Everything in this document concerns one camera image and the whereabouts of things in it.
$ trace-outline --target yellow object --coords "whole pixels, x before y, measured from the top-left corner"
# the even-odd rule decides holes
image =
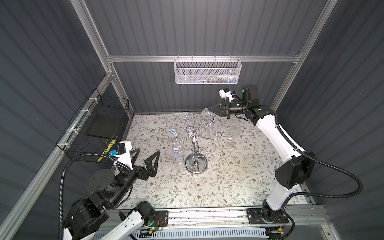
[[[109,152],[109,150],[111,149],[112,145],[115,144],[116,141],[115,140],[112,140],[111,143],[108,145],[107,149],[104,150],[103,154],[107,154]]]

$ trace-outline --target floral tablecloth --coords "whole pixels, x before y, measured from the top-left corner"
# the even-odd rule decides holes
[[[143,200],[155,208],[261,205],[276,182],[275,169],[282,164],[263,132],[251,122],[236,119],[242,129],[240,139],[235,141],[237,148],[230,150],[225,146],[229,141],[225,132],[233,120],[215,117],[215,131],[222,132],[222,137],[198,139],[199,146],[207,149],[208,168],[201,175],[193,175],[186,170],[178,171],[169,152],[172,141],[166,133],[167,126],[180,124],[177,117],[177,114],[134,116],[127,140],[132,142],[133,149],[141,150],[136,165],[143,165],[147,157],[160,150],[159,168],[155,178],[138,179],[131,196],[119,208],[132,208]],[[195,123],[200,129],[205,126],[200,114],[195,114]],[[186,138],[187,133],[184,131],[179,137]],[[189,139],[184,142],[184,157],[191,153],[191,146]],[[297,196],[288,204],[307,204],[307,201],[304,196]]]

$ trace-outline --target black wire basket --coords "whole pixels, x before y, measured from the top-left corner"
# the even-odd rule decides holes
[[[108,153],[113,143],[123,140],[129,121],[128,99],[99,95],[87,110],[81,111],[84,113],[79,122],[68,130],[69,124],[59,138],[69,131],[66,142],[56,142],[70,159],[88,152]],[[105,158],[96,156],[81,161],[107,163]]]

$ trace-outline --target table surface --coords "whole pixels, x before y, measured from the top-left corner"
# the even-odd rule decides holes
[[[158,172],[147,181],[138,179],[132,195],[119,207],[135,207],[146,200],[155,208],[222,207],[261,205],[276,183],[274,171],[282,165],[279,154],[268,138],[251,122],[239,121],[242,129],[235,140],[236,149],[226,148],[230,122],[216,116],[215,131],[222,132],[219,140],[198,138],[200,147],[207,149],[208,168],[200,175],[186,170],[179,171],[170,154],[171,138],[167,135],[170,124],[179,124],[178,114],[135,115],[127,136],[133,149],[140,148],[136,165],[160,150]],[[195,114],[196,126],[201,129],[205,122]],[[183,130],[178,136],[187,137]],[[191,153],[192,143],[184,141],[184,157]],[[288,204],[307,204],[304,196],[292,198]]]

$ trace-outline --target gray wall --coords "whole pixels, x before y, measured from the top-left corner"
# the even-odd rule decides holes
[[[293,55],[325,0],[87,0],[110,55]],[[136,113],[201,111],[225,85],[175,84],[172,63],[115,63]],[[243,63],[270,105],[291,63]]]
[[[291,137],[320,160],[355,173],[361,194],[318,198],[344,240],[380,238],[384,205],[384,1],[339,1],[277,112]],[[316,166],[311,192],[356,183]]]
[[[0,39],[1,223],[105,71],[69,1],[0,1]],[[57,175],[66,161],[15,239],[55,237]],[[83,194],[88,165],[71,169],[66,204]]]

